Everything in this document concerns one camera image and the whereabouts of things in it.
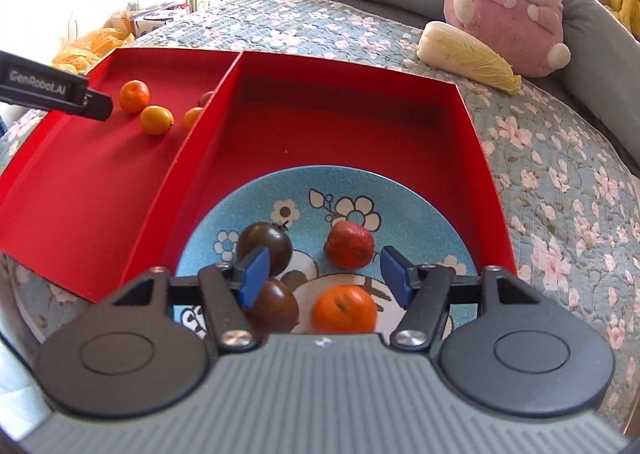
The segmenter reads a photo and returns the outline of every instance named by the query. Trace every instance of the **metal screw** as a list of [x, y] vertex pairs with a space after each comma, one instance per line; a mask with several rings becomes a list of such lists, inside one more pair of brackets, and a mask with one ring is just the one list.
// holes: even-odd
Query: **metal screw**
[[220, 342], [230, 348], [243, 348], [253, 340], [254, 336], [246, 329], [230, 329], [220, 336]]
[[418, 329], [403, 329], [394, 337], [396, 344], [408, 348], [416, 348], [427, 341], [427, 335]]

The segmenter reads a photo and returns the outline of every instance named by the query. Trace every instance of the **red strawberry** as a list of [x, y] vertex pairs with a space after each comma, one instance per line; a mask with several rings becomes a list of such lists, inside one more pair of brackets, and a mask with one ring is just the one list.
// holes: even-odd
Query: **red strawberry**
[[373, 259], [373, 235], [351, 221], [340, 221], [324, 243], [324, 254], [331, 264], [344, 269], [364, 268]]

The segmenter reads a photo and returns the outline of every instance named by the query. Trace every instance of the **white label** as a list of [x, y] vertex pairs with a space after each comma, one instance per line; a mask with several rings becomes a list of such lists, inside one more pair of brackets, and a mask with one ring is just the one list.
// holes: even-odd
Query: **white label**
[[66, 94], [66, 85], [47, 82], [41, 78], [36, 78], [36, 76], [33, 76], [32, 74], [20, 74], [20, 72], [15, 71], [15, 69], [9, 73], [9, 80], [20, 85], [28, 85], [29, 87], [39, 88], [54, 94], [60, 94], [61, 96], [65, 96]]

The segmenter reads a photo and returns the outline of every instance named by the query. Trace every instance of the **gray gripper base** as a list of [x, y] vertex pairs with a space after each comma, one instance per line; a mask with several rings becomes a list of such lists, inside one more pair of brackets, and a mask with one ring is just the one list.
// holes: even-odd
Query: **gray gripper base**
[[55, 414], [22, 445], [32, 454], [613, 454], [627, 443], [590, 411], [539, 421], [482, 412], [427, 358], [376, 335], [274, 335], [223, 357], [163, 412], [110, 423]]

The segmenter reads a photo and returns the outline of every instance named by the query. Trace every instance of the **bed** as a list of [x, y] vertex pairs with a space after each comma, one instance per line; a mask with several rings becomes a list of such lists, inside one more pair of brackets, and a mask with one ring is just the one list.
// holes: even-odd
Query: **bed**
[[[519, 277], [590, 323], [615, 351], [601, 413], [620, 428], [640, 374], [639, 184], [579, 106], [530, 82], [509, 97], [421, 63], [416, 49], [426, 20], [363, 0], [231, 0], [134, 45], [293, 53], [454, 82], [494, 174]], [[0, 139], [0, 171], [43, 115], [28, 112]], [[11, 257], [0, 255], [0, 265], [0, 330], [29, 361], [37, 341], [88, 303]]]

